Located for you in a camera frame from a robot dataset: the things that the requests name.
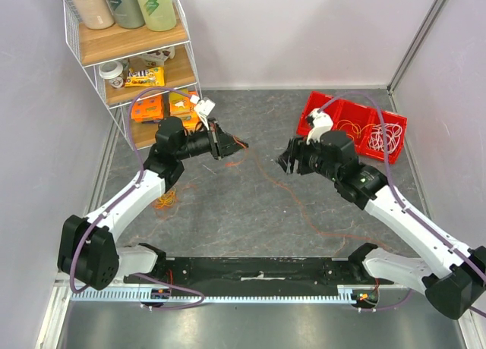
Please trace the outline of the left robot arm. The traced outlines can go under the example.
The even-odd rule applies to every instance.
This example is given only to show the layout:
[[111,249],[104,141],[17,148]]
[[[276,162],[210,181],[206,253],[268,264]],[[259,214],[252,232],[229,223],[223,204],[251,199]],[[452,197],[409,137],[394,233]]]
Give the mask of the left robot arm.
[[157,198],[174,187],[185,159],[209,153],[215,160],[231,156],[248,144],[225,132],[213,118],[188,133],[177,117],[158,125],[155,143],[140,171],[107,203],[84,217],[72,215],[63,224],[58,269],[69,276],[71,290],[101,291],[113,280],[141,274],[148,282],[166,277],[162,251],[148,244],[118,248],[123,231]]

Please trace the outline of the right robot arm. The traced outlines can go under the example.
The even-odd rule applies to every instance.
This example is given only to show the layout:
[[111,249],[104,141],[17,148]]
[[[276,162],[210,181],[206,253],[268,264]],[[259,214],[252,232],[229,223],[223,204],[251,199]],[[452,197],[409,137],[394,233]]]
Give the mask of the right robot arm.
[[312,141],[294,137],[277,162],[287,174],[316,173],[332,181],[343,199],[384,223],[417,253],[406,258],[365,244],[347,266],[354,282],[373,277],[406,286],[449,319],[472,310],[485,293],[485,248],[455,239],[416,209],[385,174],[360,161],[345,132],[327,131]]

